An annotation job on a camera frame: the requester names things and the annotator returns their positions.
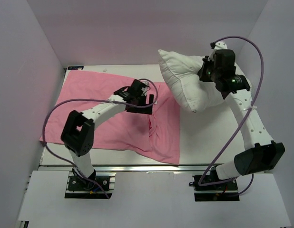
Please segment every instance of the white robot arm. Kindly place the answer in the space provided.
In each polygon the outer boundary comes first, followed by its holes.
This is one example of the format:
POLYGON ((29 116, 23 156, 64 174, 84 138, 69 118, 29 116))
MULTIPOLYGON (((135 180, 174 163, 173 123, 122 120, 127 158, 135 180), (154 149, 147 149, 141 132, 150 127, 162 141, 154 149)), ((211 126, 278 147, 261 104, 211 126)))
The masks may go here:
POLYGON ((274 142, 266 131, 256 107, 251 106, 250 85, 243 75, 235 74, 235 53, 227 49, 224 42, 211 43, 211 47, 213 51, 203 59, 198 76, 203 82, 216 84, 216 89, 221 92, 241 127, 245 151, 236 155, 232 161, 212 169, 209 183, 271 170, 283 155, 284 146, 274 142))
POLYGON ((94 180, 95 170, 91 163, 90 150, 93 145, 94 131, 103 122, 123 111, 132 113, 152 114, 153 95, 149 95, 146 104, 148 82, 134 80, 131 86, 126 86, 114 92, 107 99, 108 103, 100 103, 81 113, 72 111, 66 121, 61 140, 69 149, 76 168, 73 173, 84 184, 89 182, 82 175, 94 180))

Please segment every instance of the cable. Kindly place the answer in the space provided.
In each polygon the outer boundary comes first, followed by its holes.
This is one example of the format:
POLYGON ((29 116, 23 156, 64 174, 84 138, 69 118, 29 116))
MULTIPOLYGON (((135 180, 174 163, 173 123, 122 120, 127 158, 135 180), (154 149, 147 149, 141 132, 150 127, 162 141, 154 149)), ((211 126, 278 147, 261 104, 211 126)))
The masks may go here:
POLYGON ((153 103, 151 103, 151 104, 148 104, 148 105, 145 105, 145 106, 138 106, 138 105, 134 105, 134 104, 127 104, 127 103, 125 103, 125 102, 120 102, 120 101, 109 101, 109 100, 99 100, 99 99, 86 99, 86 98, 69 99, 69 100, 66 100, 66 101, 60 102, 59 104, 55 105, 55 106, 49 111, 49 113, 46 115, 46 118, 45 118, 45 120, 44 120, 44 122, 43 122, 43 127, 42 127, 42 140, 43 140, 43 142, 44 142, 44 144, 45 144, 45 148, 48 150, 48 152, 49 152, 50 154, 52 154, 54 157, 57 157, 58 159, 61 159, 61 160, 65 161, 65 162, 68 162, 68 163, 70 163, 72 166, 74 166, 75 168, 77 168, 77 171, 78 171, 79 175, 80 175, 83 179, 85 179, 85 180, 87 180, 87 181, 90 181, 90 182, 92 182, 93 184, 96 184, 96 185, 99 187, 99 189, 105 194, 105 196, 106 196, 108 199, 109 199, 110 197, 109 197, 108 194, 105 192, 105 190, 101 187, 100 184, 98 184, 98 183, 97 183, 96 181, 94 181, 94 180, 91 180, 91 179, 87 178, 87 177, 86 177, 86 176, 85 176, 85 175, 84 175, 84 174, 78 169, 78 167, 75 165, 74 162, 72 162, 72 161, 70 161, 70 160, 68 160, 68 159, 66 159, 66 158, 60 157, 59 155, 55 154, 55 153, 54 153, 54 152, 48 147, 48 145, 47 145, 47 143, 46 143, 46 136, 45 136, 46 126, 47 126, 48 120, 49 120, 49 118, 50 118, 52 112, 53 112, 55 109, 57 109, 57 108, 58 108, 59 106, 61 106, 61 105, 64 105, 64 104, 66 104, 66 103, 73 102, 73 101, 91 101, 91 102, 115 103, 115 104, 121 104, 121 105, 131 106, 131 107, 134 107, 134 108, 148 108, 148 107, 152 106, 152 105, 157 101, 157 98, 158 98, 158 90, 157 90, 156 85, 155 85, 151 80, 149 80, 149 79, 147 79, 147 78, 139 79, 139 81, 142 81, 142 80, 145 80, 145 81, 150 82, 150 83, 152 84, 152 86, 153 86, 153 87, 155 88, 155 90, 156 90, 156 98, 154 99, 153 103))
MULTIPOLYGON (((244 38, 244 37, 240 37, 240 36, 228 36, 228 37, 223 37, 221 39, 218 39, 216 40, 214 43, 217 43, 221 40, 224 40, 224 39, 229 39, 229 38, 238 38, 238 39, 242 39, 242 40, 245 40, 246 42, 250 43, 251 45, 253 45, 255 47, 255 49, 257 50, 258 54, 259 54, 259 57, 260 57, 260 62, 261 62, 261 73, 260 73, 260 79, 259 79, 259 84, 258 84, 258 87, 257 87, 257 90, 256 90, 256 94, 255 96, 253 97, 252 99, 252 102, 251 102, 251 106, 253 106, 255 104, 255 101, 259 95, 259 92, 260 92, 260 88, 261 88, 261 84, 262 84, 262 81, 263 81, 263 75, 264 75, 264 61, 263 61, 263 56, 262 56, 262 53, 259 49, 259 47, 252 41, 250 41, 249 39, 247 38, 244 38)), ((227 179, 227 180, 221 180, 221 181, 217 181, 217 182, 212 182, 212 183, 202 183, 203 179, 205 178, 207 172, 211 169, 211 167, 214 165, 214 163, 218 160, 218 158, 222 155, 222 153, 226 150, 226 148, 229 146, 229 144, 231 143, 231 141, 235 138, 235 136, 238 134, 238 132, 240 131, 241 127, 243 126, 244 122, 247 120, 249 114, 251 113, 252 109, 249 108, 247 110, 247 113, 245 114, 244 118, 242 119, 241 123, 239 124, 239 126, 237 127, 237 129, 235 130, 235 132, 233 133, 233 135, 230 137, 230 139, 226 142, 226 144, 223 146, 223 148, 220 150, 220 152, 217 154, 217 156, 212 160, 212 162, 209 164, 209 166, 206 168, 206 170, 204 171, 203 175, 201 176, 198 184, 199 186, 208 186, 208 185, 214 185, 214 184, 223 184, 223 183, 227 183, 227 182, 230 182, 230 181, 233 181, 235 180, 235 178, 231 178, 231 179, 227 179)))
POLYGON ((229 196, 229 197, 233 197, 233 196, 239 196, 239 195, 241 195, 242 193, 245 193, 245 192, 250 188, 250 186, 252 185, 253 180, 254 180, 254 174, 252 173, 251 181, 249 182, 248 186, 247 186, 244 190, 242 190, 242 191, 239 192, 239 193, 232 194, 232 195, 227 195, 227 196, 229 196))
POLYGON ((216 196, 221 196, 227 191, 227 185, 225 186, 225 189, 221 193, 216 193, 216 196))

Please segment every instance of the pink towel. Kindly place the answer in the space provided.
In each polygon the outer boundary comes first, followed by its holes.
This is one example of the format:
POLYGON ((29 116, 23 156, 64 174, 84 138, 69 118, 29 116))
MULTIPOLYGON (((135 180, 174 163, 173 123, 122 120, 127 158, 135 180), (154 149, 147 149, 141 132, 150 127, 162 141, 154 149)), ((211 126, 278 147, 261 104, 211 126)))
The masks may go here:
MULTIPOLYGON (((60 92, 57 104, 72 98, 108 99, 114 91, 129 86, 133 78, 72 70, 60 92)), ((179 164, 180 160, 180 106, 164 82, 155 83, 159 92, 152 115, 122 112, 101 124, 94 134, 93 148, 132 150, 159 162, 179 164)), ((150 94, 155 90, 150 85, 150 94)), ((84 111, 97 102, 76 101, 57 108, 46 126, 49 143, 60 140, 68 114, 84 111)))

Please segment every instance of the purple cable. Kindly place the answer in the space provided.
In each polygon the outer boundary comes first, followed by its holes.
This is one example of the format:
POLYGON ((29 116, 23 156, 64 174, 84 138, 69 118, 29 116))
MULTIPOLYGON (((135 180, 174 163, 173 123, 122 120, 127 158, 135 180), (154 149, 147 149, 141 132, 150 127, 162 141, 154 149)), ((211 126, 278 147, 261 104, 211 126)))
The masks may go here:
MULTIPOLYGON (((66 104, 66 103, 73 102, 73 101, 92 101, 92 102, 103 102, 103 103, 115 103, 115 104, 121 104, 121 105, 131 106, 131 107, 134 107, 134 108, 148 108, 148 107, 152 106, 152 105, 157 101, 157 98, 158 98, 158 90, 157 90, 156 85, 155 85, 151 80, 149 80, 149 79, 147 79, 147 78, 142 78, 142 79, 139 79, 139 80, 140 80, 140 81, 142 81, 142 80, 144 80, 144 81, 148 81, 148 82, 150 82, 150 83, 152 84, 152 86, 155 88, 155 90, 156 90, 156 98, 154 99, 153 103, 148 104, 148 105, 145 105, 145 106, 137 106, 137 105, 134 105, 134 104, 127 104, 127 103, 125 103, 125 102, 120 102, 120 101, 109 101, 109 100, 99 100, 99 99, 85 99, 85 98, 78 98, 78 99, 69 99, 69 100, 66 100, 66 101, 60 102, 59 104, 55 105, 55 106, 49 111, 49 113, 47 114, 47 116, 46 116, 46 118, 45 118, 45 120, 44 120, 44 122, 43 122, 43 127, 42 127, 42 140, 43 140, 43 142, 44 142, 44 144, 45 144, 46 149, 49 151, 49 153, 52 154, 53 156, 55 156, 55 157, 57 157, 57 158, 59 158, 59 159, 65 161, 65 162, 70 163, 70 164, 73 165, 75 168, 77 168, 76 165, 75 165, 75 163, 73 163, 72 161, 70 161, 70 160, 68 160, 68 159, 66 159, 66 158, 60 157, 59 155, 55 154, 55 153, 54 153, 54 152, 48 147, 48 145, 47 145, 47 143, 46 143, 46 137, 45 137, 46 125, 47 125, 47 123, 48 123, 48 120, 49 120, 49 118, 50 118, 52 112, 53 112, 56 108, 58 108, 58 107, 61 106, 61 105, 66 104)), ((77 171, 79 172, 80 176, 81 176, 83 179, 85 179, 85 180, 87 180, 87 181, 90 181, 90 182, 92 182, 93 184, 97 185, 97 186, 99 187, 99 189, 100 189, 100 190, 105 194, 105 196, 109 199, 108 194, 105 192, 105 190, 101 187, 100 184, 98 184, 98 183, 97 183, 96 181, 94 181, 94 180, 90 180, 89 178, 87 178, 82 172, 80 172, 80 170, 79 170, 78 168, 77 168, 77 171)))
MULTIPOLYGON (((244 38, 244 37, 240 37, 240 36, 228 36, 228 37, 223 37, 221 39, 218 39, 216 40, 214 43, 217 43, 221 40, 224 40, 224 39, 229 39, 229 38, 238 38, 238 39, 242 39, 242 40, 245 40, 247 41, 248 43, 250 43, 251 45, 253 45, 255 47, 255 49, 257 50, 258 54, 259 54, 259 57, 260 57, 260 61, 261 61, 261 74, 260 74, 260 79, 259 79, 259 84, 258 84, 258 87, 257 87, 257 90, 256 90, 256 94, 255 96, 253 97, 252 99, 252 102, 251 102, 251 106, 254 105, 258 95, 259 95, 259 92, 260 92, 260 88, 261 88, 261 84, 262 84, 262 80, 263 80, 263 74, 264 74, 264 61, 263 61, 263 56, 262 56, 262 53, 259 49, 259 47, 252 41, 250 41, 249 39, 247 38, 244 38)), ((214 165, 214 163, 218 160, 218 158, 223 154, 223 152, 225 151, 225 149, 229 146, 229 144, 231 143, 231 141, 235 138, 235 136, 238 134, 238 132, 240 131, 241 127, 243 126, 244 122, 247 120, 249 114, 251 113, 252 109, 249 108, 247 110, 247 113, 245 114, 244 118, 242 119, 241 123, 239 124, 239 126, 237 127, 237 129, 235 130, 235 132, 233 133, 233 135, 230 137, 230 139, 226 142, 226 144, 223 146, 223 148, 220 150, 220 152, 217 154, 217 156, 212 160, 212 162, 209 164, 209 166, 206 168, 206 170, 204 171, 203 175, 201 176, 198 184, 199 186, 209 186, 209 185, 214 185, 214 184, 223 184, 223 183, 227 183, 227 182, 230 182, 230 181, 233 181, 235 180, 235 178, 231 178, 231 179, 227 179, 227 180, 221 180, 221 181, 217 181, 217 182, 212 182, 212 183, 202 183, 203 179, 205 178, 207 172, 211 169, 211 167, 214 165)), ((254 179, 254 176, 252 176, 252 180, 251 182, 249 183, 249 185, 246 187, 246 189, 244 189, 242 192, 239 193, 239 195, 243 192, 245 192, 251 185, 252 185, 252 182, 253 182, 253 179, 254 179)))
POLYGON ((228 196, 228 197, 234 197, 234 196, 239 196, 239 195, 241 195, 242 193, 244 193, 244 192, 246 192, 246 190, 248 190, 249 189, 249 187, 252 185, 252 183, 253 183, 253 180, 254 180, 254 174, 252 173, 252 178, 251 178, 251 181, 249 182, 249 184, 248 184, 248 186, 245 188, 245 189, 243 189, 241 192, 239 192, 239 193, 236 193, 236 194, 231 194, 231 195, 226 195, 226 196, 228 196))

